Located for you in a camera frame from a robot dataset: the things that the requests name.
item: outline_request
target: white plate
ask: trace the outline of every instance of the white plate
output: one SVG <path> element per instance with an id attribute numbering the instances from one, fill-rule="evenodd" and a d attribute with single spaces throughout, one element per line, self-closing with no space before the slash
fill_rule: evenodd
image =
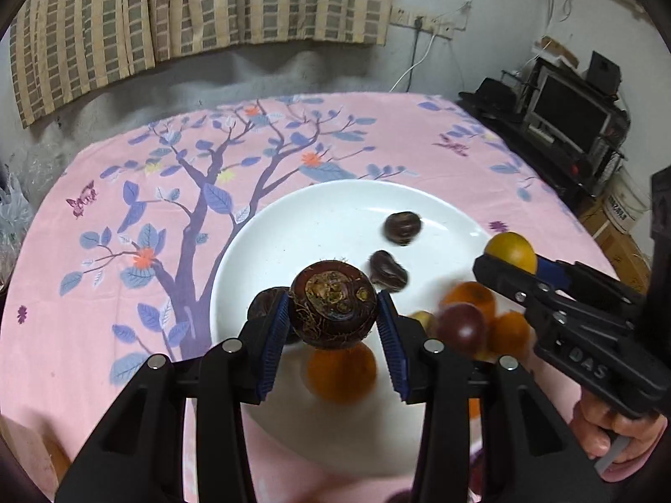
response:
<path id="1" fill-rule="evenodd" d="M 419 214 L 424 225 L 410 245 L 397 246 L 382 236 L 382 224 L 405 210 Z M 347 180 L 300 189 L 251 219 L 221 260 L 210 308 L 213 342 L 239 333 L 259 291 L 291 285 L 297 273 L 322 259 L 368 272 L 368 258 L 378 249 L 394 255 L 410 275 L 409 285 L 393 295 L 398 312 L 434 311 L 455 280 L 473 279 L 473 261 L 488 239 L 454 206 L 409 187 Z M 417 464 L 424 405 L 405 405 L 394 392 L 377 329 L 364 342 L 375 353 L 378 377 L 361 402 L 337 406 L 313 396 L 303 383 L 310 349 L 301 343 L 284 349 L 273 391 L 247 411 L 281 444 L 331 470 L 409 474 Z M 479 429 L 471 431 L 474 449 Z"/>

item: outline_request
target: curtain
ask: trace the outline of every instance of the curtain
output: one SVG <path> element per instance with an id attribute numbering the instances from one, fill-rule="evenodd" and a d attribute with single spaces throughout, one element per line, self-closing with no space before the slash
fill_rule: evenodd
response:
<path id="1" fill-rule="evenodd" d="M 391 0 L 26 0 L 10 30 L 24 127 L 157 63 L 295 39 L 383 44 Z"/>

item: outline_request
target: speaker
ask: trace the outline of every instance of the speaker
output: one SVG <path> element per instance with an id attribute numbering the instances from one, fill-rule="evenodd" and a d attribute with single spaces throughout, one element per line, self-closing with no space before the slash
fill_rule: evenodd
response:
<path id="1" fill-rule="evenodd" d="M 615 96 L 617 89 L 620 87 L 622 74 L 620 67 L 615 62 L 611 62 L 605 56 L 593 51 L 585 80 L 606 96 Z"/>

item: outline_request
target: table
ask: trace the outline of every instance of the table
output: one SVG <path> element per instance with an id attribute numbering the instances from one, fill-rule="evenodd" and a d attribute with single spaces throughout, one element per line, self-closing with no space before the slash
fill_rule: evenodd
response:
<path id="1" fill-rule="evenodd" d="M 74 457 L 150 353 L 179 361 L 209 349 L 213 278 L 240 229 L 282 195 L 333 179 L 422 189 L 493 233 L 521 233 L 539 255 L 613 274 L 555 193 L 439 97 L 283 96 L 178 115 L 87 147 L 46 197 L 3 318 L 3 414 Z M 554 385 L 577 391 L 561 376 Z M 259 503 L 382 503 L 410 486 L 329 474 L 245 427 Z M 187 407 L 187 501 L 194 434 Z"/>

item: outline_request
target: white wall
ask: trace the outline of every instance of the white wall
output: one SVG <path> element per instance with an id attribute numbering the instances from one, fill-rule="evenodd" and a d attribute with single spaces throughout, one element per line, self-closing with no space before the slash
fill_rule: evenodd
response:
<path id="1" fill-rule="evenodd" d="M 588 68 L 592 51 L 622 69 L 621 93 L 632 118 L 625 167 L 649 192 L 650 176 L 671 164 L 671 53 L 652 24 L 614 0 L 573 0 L 571 15 L 561 22 L 564 1 L 555 0 L 548 33 L 575 53 L 580 70 Z M 646 255 L 652 255 L 649 234 L 646 216 L 632 232 Z"/>
<path id="2" fill-rule="evenodd" d="M 412 90 L 455 99 L 464 87 L 476 89 L 485 76 L 519 66 L 528 59 L 542 1 L 473 0 L 467 30 L 456 32 L 452 42 L 435 40 L 429 58 L 415 70 Z M 395 0 L 434 14 L 450 13 L 463 2 Z M 462 23 L 465 17 L 452 18 Z M 30 150 L 30 160 L 54 167 L 51 174 L 58 176 L 89 143 L 177 112 L 281 93 L 386 91 L 409 66 L 413 37 L 411 29 L 392 26 L 384 47 L 276 43 L 176 60 L 90 93 L 23 130 L 6 36 L 0 43 L 0 161 L 19 171 Z M 429 35 L 420 36 L 418 57 L 428 40 Z"/>

